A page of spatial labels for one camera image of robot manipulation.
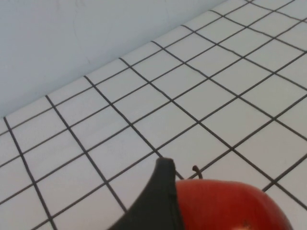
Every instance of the tiled floor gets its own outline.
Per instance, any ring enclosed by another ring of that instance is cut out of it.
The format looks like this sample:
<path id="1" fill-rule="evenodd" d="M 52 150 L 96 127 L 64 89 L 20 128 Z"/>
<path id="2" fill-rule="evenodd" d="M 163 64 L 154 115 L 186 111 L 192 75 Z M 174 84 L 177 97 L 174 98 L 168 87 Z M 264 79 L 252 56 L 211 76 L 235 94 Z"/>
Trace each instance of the tiled floor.
<path id="1" fill-rule="evenodd" d="M 0 229 L 107 229 L 164 156 L 305 230 L 306 7 L 229 0 L 0 119 Z"/>

